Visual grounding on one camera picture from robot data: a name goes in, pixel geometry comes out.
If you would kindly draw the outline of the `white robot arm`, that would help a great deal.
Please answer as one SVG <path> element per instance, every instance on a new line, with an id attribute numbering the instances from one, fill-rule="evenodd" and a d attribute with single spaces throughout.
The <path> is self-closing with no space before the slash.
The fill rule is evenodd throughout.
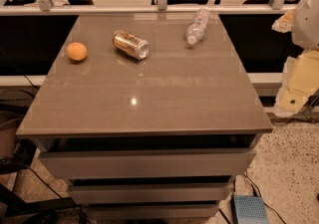
<path id="1" fill-rule="evenodd" d="M 319 90 L 319 0 L 300 0 L 295 9 L 273 23 L 272 29 L 291 32 L 293 44 L 303 49 L 297 58 L 287 58 L 275 99 L 274 113 L 289 117 L 300 112 Z"/>

